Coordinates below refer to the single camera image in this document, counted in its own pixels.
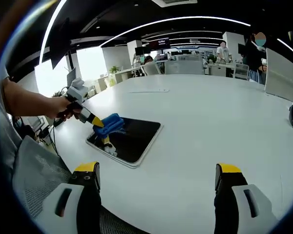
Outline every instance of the person's arm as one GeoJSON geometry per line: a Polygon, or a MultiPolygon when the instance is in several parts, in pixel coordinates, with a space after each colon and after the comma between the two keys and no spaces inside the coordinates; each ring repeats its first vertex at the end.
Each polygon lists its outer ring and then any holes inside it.
{"type": "Polygon", "coordinates": [[[266,65],[260,65],[258,70],[262,71],[262,72],[267,72],[267,66],[266,65]]]}
{"type": "Polygon", "coordinates": [[[216,56],[222,59],[222,56],[220,55],[220,47],[217,48],[216,56]]]}
{"type": "Polygon", "coordinates": [[[2,81],[2,91],[5,109],[13,116],[48,116],[53,119],[70,104],[64,97],[45,97],[27,91],[8,78],[2,81]]]}

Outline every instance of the person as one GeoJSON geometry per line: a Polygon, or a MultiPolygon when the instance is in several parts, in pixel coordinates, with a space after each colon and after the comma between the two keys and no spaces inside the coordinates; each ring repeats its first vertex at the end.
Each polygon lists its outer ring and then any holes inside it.
{"type": "Polygon", "coordinates": [[[220,43],[220,46],[217,48],[216,56],[225,61],[226,63],[232,62],[232,54],[229,49],[226,47],[227,43],[225,41],[220,43]]]}
{"type": "Polygon", "coordinates": [[[150,55],[145,57],[145,64],[148,62],[153,62],[153,58],[150,55]]]}
{"type": "MultiPolygon", "coordinates": [[[[45,97],[23,89],[9,80],[5,67],[0,68],[0,79],[0,149],[4,167],[11,179],[22,138],[13,128],[7,113],[12,116],[47,116],[54,119],[71,102],[64,97],[45,97]]],[[[63,121],[76,114],[77,110],[75,111],[64,115],[63,121]]]]}
{"type": "Polygon", "coordinates": [[[36,140],[37,136],[34,132],[34,130],[31,128],[30,125],[25,125],[24,121],[21,117],[19,116],[13,116],[12,117],[12,124],[14,129],[18,132],[20,137],[22,139],[25,138],[25,136],[30,136],[34,140],[36,140]]]}
{"type": "Polygon", "coordinates": [[[267,67],[262,64],[262,58],[266,57],[266,50],[256,45],[255,35],[252,33],[245,45],[245,64],[249,66],[248,79],[263,84],[262,73],[267,71],[267,67]]]}

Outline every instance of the white desk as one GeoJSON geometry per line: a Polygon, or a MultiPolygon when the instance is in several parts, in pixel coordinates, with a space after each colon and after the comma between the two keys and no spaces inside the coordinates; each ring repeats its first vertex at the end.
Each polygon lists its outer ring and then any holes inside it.
{"type": "Polygon", "coordinates": [[[235,78],[235,69],[236,69],[235,64],[213,63],[213,64],[208,64],[208,68],[209,68],[209,74],[211,74],[211,75],[216,75],[216,74],[213,74],[213,72],[211,71],[213,68],[219,68],[219,69],[223,68],[224,69],[223,73],[225,75],[221,75],[221,76],[224,76],[224,77],[226,76],[226,69],[231,68],[231,69],[233,69],[233,78],[235,78]]]}
{"type": "Polygon", "coordinates": [[[244,80],[159,75],[132,78],[87,100],[100,118],[112,113],[164,125],[140,167],[130,169],[87,145],[89,123],[74,118],[55,130],[68,168],[100,162],[102,204],[153,234],[213,233],[216,163],[239,167],[281,218],[293,203],[290,103],[244,80]],[[167,93],[128,93],[141,88],[167,93]]]}
{"type": "Polygon", "coordinates": [[[116,78],[117,83],[120,83],[122,81],[125,81],[125,80],[131,78],[132,77],[131,72],[139,70],[139,69],[141,69],[140,66],[139,67],[132,67],[132,68],[128,68],[128,69],[116,72],[115,73],[115,78],[116,78]]]}
{"type": "Polygon", "coordinates": [[[168,60],[159,60],[159,61],[155,61],[156,63],[160,63],[160,62],[167,62],[168,60]]]}

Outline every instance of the blue sponge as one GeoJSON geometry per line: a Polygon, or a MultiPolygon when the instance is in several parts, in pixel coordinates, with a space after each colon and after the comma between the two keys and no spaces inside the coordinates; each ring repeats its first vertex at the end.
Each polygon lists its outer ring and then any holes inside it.
{"type": "Polygon", "coordinates": [[[120,130],[124,125],[124,120],[116,113],[102,119],[102,122],[104,124],[103,128],[95,125],[92,128],[98,137],[102,139],[107,138],[108,134],[120,130]]]}

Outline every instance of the office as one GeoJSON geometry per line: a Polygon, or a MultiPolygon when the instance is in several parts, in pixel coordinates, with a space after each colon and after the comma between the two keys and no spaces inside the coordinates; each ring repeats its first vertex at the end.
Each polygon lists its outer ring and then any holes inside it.
{"type": "MultiPolygon", "coordinates": [[[[70,173],[81,163],[98,161],[103,207],[140,231],[209,233],[217,219],[216,164],[233,164],[270,201],[274,220],[281,220],[293,204],[293,128],[287,121],[293,103],[293,31],[287,24],[267,20],[260,27],[262,19],[232,14],[230,6],[220,12],[207,2],[88,4],[63,3],[44,46],[46,19],[59,5],[40,18],[44,23],[35,48],[25,49],[39,24],[29,29],[7,63],[12,81],[51,97],[70,85],[67,78],[73,74],[88,87],[82,103],[89,112],[102,120],[113,113],[123,118],[125,131],[114,129],[118,134],[129,131],[128,119],[160,127],[140,140],[144,149],[137,150],[134,161],[120,156],[125,144],[118,145],[112,133],[114,148],[95,149],[87,139],[98,129],[73,118],[60,123],[47,135],[70,173]],[[263,55],[255,68],[258,61],[252,55],[248,61],[248,44],[263,55]]],[[[252,12],[272,16],[269,7],[252,12]]],[[[151,132],[150,125],[137,129],[151,132]]],[[[138,145],[136,139],[128,152],[138,145]]]]}

